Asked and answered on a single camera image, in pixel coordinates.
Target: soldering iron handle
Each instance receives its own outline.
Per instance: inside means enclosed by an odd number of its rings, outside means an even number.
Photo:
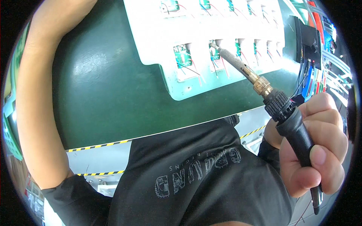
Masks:
[[[303,117],[297,107],[292,109],[292,115],[281,124],[277,124],[278,133],[285,137],[290,143],[302,167],[312,166],[309,158],[314,143],[310,137],[306,126],[303,123]]]

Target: brass nut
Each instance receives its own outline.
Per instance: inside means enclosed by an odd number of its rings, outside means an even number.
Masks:
[[[254,83],[253,89],[258,95],[262,95],[263,91],[270,86],[270,82],[266,80],[265,77],[260,77],[256,82]]]

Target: black device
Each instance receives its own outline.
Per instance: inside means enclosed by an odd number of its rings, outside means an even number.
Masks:
[[[296,28],[296,61],[304,64],[305,59],[314,60],[315,67],[322,70],[322,39],[319,30],[303,24],[294,17]]]

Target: finger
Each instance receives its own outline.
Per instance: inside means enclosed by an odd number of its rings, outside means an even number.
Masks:
[[[321,182],[320,173],[313,167],[301,167],[299,162],[289,162],[281,167],[281,176],[292,197],[298,198]]]
[[[335,109],[328,109],[326,111],[317,112],[313,115],[307,116],[303,121],[323,121],[331,123],[339,127],[343,131],[343,121],[339,112]]]
[[[301,111],[303,118],[329,109],[337,110],[333,97],[328,93],[318,93],[298,108]]]
[[[322,121],[304,121],[314,144],[326,147],[340,163],[344,161],[348,148],[348,139],[338,126]]]
[[[342,185],[344,169],[337,157],[326,147],[314,145],[310,152],[314,169],[321,174],[321,184],[324,193],[335,193]]]

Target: soldering iron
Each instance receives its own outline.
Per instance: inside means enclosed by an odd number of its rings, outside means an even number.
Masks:
[[[278,133],[288,140],[300,165],[302,167],[312,166],[309,153],[314,143],[303,123],[300,110],[293,107],[292,102],[283,91],[271,87],[270,82],[265,77],[260,77],[254,73],[235,54],[218,47],[214,43],[210,43],[210,46],[217,49],[222,58],[240,71],[253,84],[256,93],[264,98],[266,112],[275,122],[278,122],[276,125]],[[314,214],[317,215],[323,200],[321,184],[311,188],[311,195]]]

